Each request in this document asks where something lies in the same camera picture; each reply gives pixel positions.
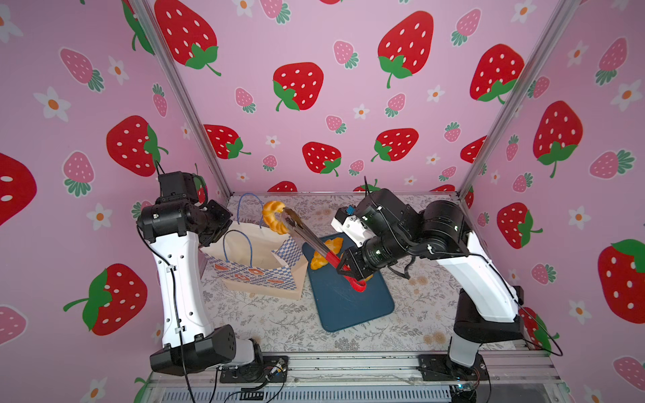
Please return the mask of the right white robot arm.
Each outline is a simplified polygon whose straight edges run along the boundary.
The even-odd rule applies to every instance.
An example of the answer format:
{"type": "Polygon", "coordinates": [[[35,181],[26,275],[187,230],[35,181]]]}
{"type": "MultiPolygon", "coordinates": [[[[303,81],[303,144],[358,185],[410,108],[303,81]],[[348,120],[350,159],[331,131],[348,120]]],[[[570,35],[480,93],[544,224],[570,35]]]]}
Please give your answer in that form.
{"type": "Polygon", "coordinates": [[[332,226],[354,242],[334,266],[358,284],[403,258],[433,260],[460,283],[452,364],[471,368],[483,344],[528,339],[523,321],[536,315],[523,307],[522,289],[502,277],[452,201],[418,212],[387,189],[368,191],[358,205],[339,208],[332,226]]]}

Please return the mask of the small glazed ring pastry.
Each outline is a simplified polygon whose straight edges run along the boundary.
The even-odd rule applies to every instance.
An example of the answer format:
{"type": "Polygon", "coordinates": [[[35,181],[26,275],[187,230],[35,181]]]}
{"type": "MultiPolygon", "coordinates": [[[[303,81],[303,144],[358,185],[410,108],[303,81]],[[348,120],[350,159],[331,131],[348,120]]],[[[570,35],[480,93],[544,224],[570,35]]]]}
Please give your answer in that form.
{"type": "Polygon", "coordinates": [[[279,235],[288,234],[289,230],[285,223],[278,218],[279,214],[282,214],[286,208],[286,205],[282,201],[269,201],[263,206],[263,220],[269,229],[279,235]]]}

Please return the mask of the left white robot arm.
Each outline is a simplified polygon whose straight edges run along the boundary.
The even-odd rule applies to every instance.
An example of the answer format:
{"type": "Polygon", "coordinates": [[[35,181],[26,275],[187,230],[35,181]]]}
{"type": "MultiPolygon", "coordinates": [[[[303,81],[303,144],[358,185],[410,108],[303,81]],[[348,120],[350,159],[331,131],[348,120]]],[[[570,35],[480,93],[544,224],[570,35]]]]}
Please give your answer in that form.
{"type": "Polygon", "coordinates": [[[162,196],[142,210],[138,233],[156,260],[163,311],[162,347],[149,358],[160,374],[184,376],[214,366],[262,364],[257,342],[238,339],[230,325],[214,327],[204,307],[198,253],[223,237],[232,214],[216,201],[162,196]]]}

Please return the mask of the checkered paper bag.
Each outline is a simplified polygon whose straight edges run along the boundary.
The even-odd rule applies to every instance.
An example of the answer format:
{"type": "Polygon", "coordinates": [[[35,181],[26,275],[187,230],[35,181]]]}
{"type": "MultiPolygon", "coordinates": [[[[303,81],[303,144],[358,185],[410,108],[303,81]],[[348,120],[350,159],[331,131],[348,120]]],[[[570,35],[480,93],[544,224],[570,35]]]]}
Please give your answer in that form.
{"type": "Polygon", "coordinates": [[[262,209],[252,193],[238,199],[228,232],[201,248],[207,267],[230,290],[299,300],[307,259],[290,234],[275,233],[264,223],[262,209]]]}

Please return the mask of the red handled metal tongs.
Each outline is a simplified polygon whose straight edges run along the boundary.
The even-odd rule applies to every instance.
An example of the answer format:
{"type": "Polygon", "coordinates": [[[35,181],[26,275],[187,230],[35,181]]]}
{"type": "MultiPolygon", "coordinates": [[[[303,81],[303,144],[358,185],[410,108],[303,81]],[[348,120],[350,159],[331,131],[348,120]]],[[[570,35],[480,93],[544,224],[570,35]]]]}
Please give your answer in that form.
{"type": "Polygon", "coordinates": [[[327,262],[334,267],[339,275],[343,275],[346,280],[351,284],[351,287],[356,292],[364,292],[367,288],[364,280],[356,280],[349,276],[349,272],[345,271],[346,267],[341,265],[340,258],[330,249],[325,243],[305,225],[302,219],[290,208],[285,208],[281,214],[281,220],[284,222],[291,232],[297,233],[307,243],[309,243],[315,251],[319,252],[327,262]]]}

